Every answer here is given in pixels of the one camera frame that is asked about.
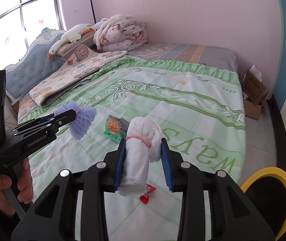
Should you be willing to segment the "lavender foam net bundle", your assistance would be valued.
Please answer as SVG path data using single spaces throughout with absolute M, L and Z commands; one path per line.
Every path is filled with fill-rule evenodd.
M 70 100 L 70 102 L 63 103 L 57 108 L 54 115 L 57 116 L 71 109 L 76 112 L 76 118 L 68 124 L 70 133 L 74 139 L 81 140 L 87 134 L 97 115 L 97 111 L 94 107 L 90 106 L 80 107 L 75 101 Z

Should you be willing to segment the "white tissue bundle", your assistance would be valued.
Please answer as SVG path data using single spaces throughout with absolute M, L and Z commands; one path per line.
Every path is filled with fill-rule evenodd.
M 131 120 L 125 138 L 125 160 L 118 193 L 139 195 L 146 191 L 149 165 L 161 159 L 162 129 L 148 117 Z

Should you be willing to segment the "yellow rimmed black trash bin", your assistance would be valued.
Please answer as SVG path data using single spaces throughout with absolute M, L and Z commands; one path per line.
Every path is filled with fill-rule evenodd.
M 286 172 L 265 167 L 248 177 L 241 185 L 257 210 L 279 240 L 286 232 Z

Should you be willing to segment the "green snack wrapper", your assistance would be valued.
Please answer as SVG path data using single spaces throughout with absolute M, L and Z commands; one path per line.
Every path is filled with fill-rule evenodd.
M 112 115 L 106 119 L 104 135 L 116 143 L 120 143 L 127 136 L 129 122 L 123 118 Z

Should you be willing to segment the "blue tufted headboard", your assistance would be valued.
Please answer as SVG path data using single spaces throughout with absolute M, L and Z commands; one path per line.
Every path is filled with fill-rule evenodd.
M 63 65 L 65 60 L 62 56 L 48 58 L 51 46 L 60 40 L 63 33 L 63 30 L 44 28 L 24 57 L 17 64 L 5 68 L 6 94 L 12 103 L 19 101 L 30 89 Z

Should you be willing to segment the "bear print folded blanket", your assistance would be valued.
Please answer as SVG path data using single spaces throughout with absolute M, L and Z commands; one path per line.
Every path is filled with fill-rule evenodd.
M 38 106 L 47 107 L 83 78 L 126 54 L 127 51 L 98 53 L 85 45 L 79 45 L 62 67 L 34 86 L 29 95 Z

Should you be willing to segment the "striped brown pillow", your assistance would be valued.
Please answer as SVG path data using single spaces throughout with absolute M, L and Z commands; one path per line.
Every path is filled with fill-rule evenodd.
M 57 51 L 57 55 L 62 56 L 65 60 L 67 60 L 79 45 L 85 45 L 87 47 L 92 45 L 93 36 L 94 36 L 94 32 L 90 32 L 90 33 L 83 35 L 81 39 L 76 42 L 64 44 Z

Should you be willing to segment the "white goose plush toy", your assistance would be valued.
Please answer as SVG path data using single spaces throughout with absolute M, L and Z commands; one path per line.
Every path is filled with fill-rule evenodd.
M 61 48 L 61 46 L 63 46 L 64 44 L 67 44 L 70 42 L 76 42 L 80 40 L 83 35 L 94 32 L 94 31 L 95 30 L 93 29 L 93 27 L 86 23 L 75 25 L 73 28 L 63 33 L 63 35 L 61 36 L 61 39 L 58 40 L 50 48 L 48 52 L 48 59 L 51 59 L 57 53 L 59 48 Z

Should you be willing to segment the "green patterned bed cover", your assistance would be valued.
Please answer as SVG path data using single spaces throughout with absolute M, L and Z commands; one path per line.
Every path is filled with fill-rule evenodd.
M 123 57 L 106 64 L 48 107 L 30 110 L 31 120 L 75 101 L 97 115 L 82 140 L 67 126 L 57 139 L 30 156 L 34 196 L 39 197 L 63 169 L 86 170 L 117 144 L 105 134 L 109 116 L 155 120 L 171 150 L 202 171 L 226 171 L 237 181 L 246 154 L 241 86 L 236 73 L 199 64 Z

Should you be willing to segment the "red candy wrapper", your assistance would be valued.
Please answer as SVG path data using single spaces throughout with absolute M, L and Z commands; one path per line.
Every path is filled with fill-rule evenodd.
M 146 205 L 149 202 L 151 193 L 153 193 L 155 190 L 156 188 L 154 186 L 146 184 L 146 191 L 140 196 L 140 201 Z

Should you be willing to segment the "white bear plush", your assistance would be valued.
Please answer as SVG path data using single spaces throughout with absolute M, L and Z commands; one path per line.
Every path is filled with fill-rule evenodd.
M 100 22 L 95 23 L 92 26 L 92 29 L 94 29 L 95 31 L 99 30 L 99 28 L 102 26 L 102 24 L 105 22 L 105 20 L 101 20 Z

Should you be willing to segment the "pink floral folded quilt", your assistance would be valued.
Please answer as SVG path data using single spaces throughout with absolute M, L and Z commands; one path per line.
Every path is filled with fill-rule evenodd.
M 145 23 L 132 16 L 117 14 L 102 20 L 105 22 L 93 36 L 93 43 L 100 52 L 129 52 L 148 42 Z

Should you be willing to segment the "cardboard box on floor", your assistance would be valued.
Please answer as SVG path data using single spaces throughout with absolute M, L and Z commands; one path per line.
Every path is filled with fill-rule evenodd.
M 245 115 L 255 120 L 260 119 L 263 108 L 268 108 L 266 97 L 269 90 L 262 82 L 262 74 L 253 65 L 246 72 L 239 75 L 244 99 Z

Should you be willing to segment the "striped bed sheet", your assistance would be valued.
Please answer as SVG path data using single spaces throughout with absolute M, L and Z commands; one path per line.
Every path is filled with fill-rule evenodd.
M 142 59 L 175 60 L 238 71 L 237 55 L 223 47 L 185 44 L 145 44 L 128 53 Z

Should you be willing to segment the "window with metal frame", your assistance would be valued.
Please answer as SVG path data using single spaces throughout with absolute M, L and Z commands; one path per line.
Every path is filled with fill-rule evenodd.
M 18 63 L 44 28 L 61 27 L 58 0 L 0 0 L 0 70 Z

